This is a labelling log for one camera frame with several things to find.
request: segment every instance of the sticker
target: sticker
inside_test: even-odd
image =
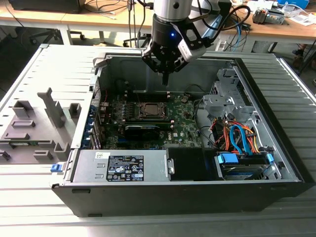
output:
[[[96,152],[95,159],[108,159],[110,154],[110,152]]]
[[[144,156],[110,156],[110,153],[106,154],[109,158],[107,173],[109,182],[144,181]]]

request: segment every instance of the blue drive bracket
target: blue drive bracket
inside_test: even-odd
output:
[[[240,149],[239,146],[237,146],[237,144],[234,141],[234,128],[238,128],[240,130],[243,148],[245,149],[245,152],[248,153],[251,156],[252,155],[252,151],[251,151],[251,149],[248,146],[245,131],[242,129],[242,127],[240,125],[233,125],[231,127],[229,136],[230,136],[232,145],[238,150],[239,154],[242,154],[242,150]]]
[[[217,156],[218,162],[220,164],[223,163],[238,163],[238,158],[236,154],[233,153],[221,153],[219,156]]]

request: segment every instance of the chair wheel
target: chair wheel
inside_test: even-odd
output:
[[[31,43],[32,45],[36,45],[37,40],[36,40],[36,39],[30,39],[30,43]]]

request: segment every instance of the office chair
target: office chair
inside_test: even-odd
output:
[[[81,40],[85,39],[85,36],[82,34],[82,32],[70,31],[70,34],[77,34],[77,35],[80,35],[80,39]],[[58,40],[58,39],[62,40],[60,30],[48,29],[48,31],[46,31],[46,32],[35,34],[35,35],[31,35],[29,37],[31,44],[35,45],[37,43],[36,38],[37,37],[41,37],[41,36],[47,36],[46,39],[44,39],[43,43],[48,43],[50,41],[50,39],[53,38],[53,37],[54,37],[55,40]]]

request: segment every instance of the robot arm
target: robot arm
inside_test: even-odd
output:
[[[162,84],[168,84],[170,73],[201,57],[218,36],[227,17],[220,24],[217,1],[213,0],[212,5],[209,0],[154,1],[152,38],[142,59],[154,72],[162,74]],[[208,31],[205,20],[211,22]]]

